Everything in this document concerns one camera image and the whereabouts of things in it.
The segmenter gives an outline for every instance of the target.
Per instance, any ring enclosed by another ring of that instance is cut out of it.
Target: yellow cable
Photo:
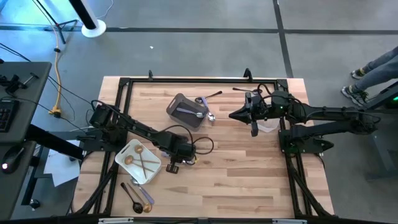
[[[50,21],[50,19],[47,17],[47,15],[43,12],[43,10],[37,5],[37,3],[34,1],[34,0],[32,0],[32,2],[36,5],[36,7],[40,10],[40,12],[42,12],[42,14],[45,16],[45,18],[48,20],[48,22],[49,22],[49,24],[51,25],[51,28],[52,28],[52,30],[54,31],[54,34],[55,34],[55,38],[56,38],[56,40],[57,40],[57,46],[56,46],[56,48],[58,49],[58,35],[57,35],[57,32],[55,31],[55,28],[54,28],[54,25],[51,23],[51,21]],[[59,74],[59,71],[58,71],[58,52],[55,52],[55,61],[54,61],[54,69],[55,69],[55,74],[57,75],[57,80],[58,80],[58,83],[59,83],[59,86],[58,86],[58,95],[57,95],[57,100],[56,100],[56,102],[55,102],[55,105],[54,105],[54,107],[52,108],[52,111],[53,112],[56,112],[56,111],[58,111],[58,112],[61,112],[61,109],[60,109],[60,100],[61,100],[61,76],[60,76],[60,74]]]

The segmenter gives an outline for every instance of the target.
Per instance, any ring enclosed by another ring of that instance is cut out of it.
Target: gray floor
[[[277,28],[272,0],[114,1],[105,19],[109,27]],[[68,1],[57,5],[50,0],[42,2],[59,22],[76,18]],[[110,4],[89,2],[97,15],[102,15]],[[398,29],[395,0],[280,0],[279,5],[286,29]],[[7,3],[0,13],[0,23],[43,25],[47,21],[31,1],[18,0]],[[80,32],[66,32],[65,36],[68,44],[61,46],[63,55],[59,63],[62,84],[86,99],[98,96],[105,75],[146,75],[149,69],[154,75],[240,77],[249,67],[256,77],[286,77],[278,34],[107,32],[87,39]],[[349,71],[395,47],[398,36],[287,35],[286,39],[293,75],[305,79],[310,103],[352,106],[340,93],[343,85],[354,83]],[[33,61],[53,62],[52,32],[0,30],[0,42]],[[0,58],[22,60],[3,50]],[[386,85],[370,92],[377,93]],[[65,96],[76,111],[74,123],[86,126],[88,105],[68,93]],[[55,97],[55,88],[48,84],[40,103],[51,108]],[[64,117],[72,119],[65,101],[62,108]],[[40,108],[33,123],[51,131],[74,129]],[[336,214],[397,223],[398,180],[364,179],[365,174],[379,169],[369,138],[337,134],[327,139],[335,143],[325,153],[325,164]],[[43,181],[35,191],[37,197],[43,198],[43,206],[35,212],[17,208],[13,218],[65,214],[70,197],[60,193],[71,192],[73,184],[55,189],[51,182]]]

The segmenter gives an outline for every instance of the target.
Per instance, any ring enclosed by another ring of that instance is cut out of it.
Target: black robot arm
[[[167,172],[176,174],[178,172],[176,162],[192,161],[195,157],[196,147],[192,142],[188,143],[187,137],[170,131],[156,131],[132,119],[129,115],[120,113],[117,108],[111,105],[98,105],[90,119],[90,124],[103,130],[102,140],[110,144],[120,144],[120,140],[122,140],[121,130],[127,130],[148,139],[155,147],[170,155],[170,164],[166,168]]]
[[[269,105],[264,101],[266,98],[271,98]],[[375,124],[379,122],[374,121],[373,115],[356,108],[312,107],[284,91],[274,91],[265,97],[246,93],[244,106],[229,117],[251,124],[252,136],[258,135],[257,120],[285,118],[295,125],[289,130],[281,131],[279,139],[282,150],[291,153],[305,152],[304,145],[310,148],[307,152],[323,152],[333,147],[332,143],[322,140],[323,135],[344,132],[371,134],[376,130]],[[309,127],[297,124],[308,120],[334,122]]]

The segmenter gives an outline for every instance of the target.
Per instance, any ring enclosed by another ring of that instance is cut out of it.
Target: white plate
[[[147,160],[147,161],[158,162],[158,163],[144,162],[145,168],[155,171],[152,172],[149,170],[145,170],[147,178],[145,178],[144,171],[142,170],[142,168],[135,165],[138,164],[141,166],[139,154],[134,151],[136,145],[141,145],[143,148],[141,153],[143,161]],[[133,164],[126,165],[124,163],[124,159],[130,155],[133,156],[134,159],[138,159],[138,161],[134,160]],[[156,157],[155,154],[153,154],[143,144],[141,144],[141,142],[139,142],[137,139],[131,140],[122,150],[120,150],[120,152],[116,155],[114,160],[121,167],[123,167],[123,169],[125,169],[130,175],[132,175],[132,177],[135,178],[139,184],[149,183],[162,167],[162,162],[160,161],[160,159]]]

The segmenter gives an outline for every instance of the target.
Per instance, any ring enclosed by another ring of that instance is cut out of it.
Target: sneaker
[[[353,78],[359,80],[359,79],[361,79],[362,77],[365,76],[365,73],[363,72],[363,69],[362,69],[362,68],[359,68],[359,69],[357,69],[357,70],[352,71],[352,72],[350,73],[350,75],[351,75]]]
[[[341,93],[345,95],[347,98],[351,98],[353,103],[355,103],[358,106],[364,105],[368,97],[368,93],[366,93],[365,91],[360,91],[357,93],[352,92],[351,86],[344,86],[343,89],[341,90]]]

